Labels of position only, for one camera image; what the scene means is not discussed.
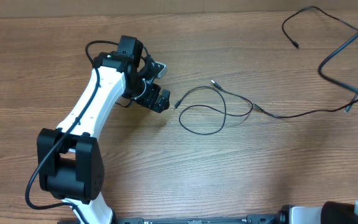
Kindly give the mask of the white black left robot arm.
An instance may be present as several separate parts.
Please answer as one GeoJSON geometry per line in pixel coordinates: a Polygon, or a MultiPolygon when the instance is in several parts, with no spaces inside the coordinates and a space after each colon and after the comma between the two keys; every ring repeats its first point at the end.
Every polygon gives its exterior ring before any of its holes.
{"type": "Polygon", "coordinates": [[[120,98],[156,113],[170,106],[170,92],[155,84],[167,66],[156,62],[143,43],[123,35],[112,52],[90,57],[91,78],[70,114],[37,137],[38,166],[25,201],[34,210],[69,206],[77,223],[115,223],[101,189],[104,165],[98,139],[120,98]]]}

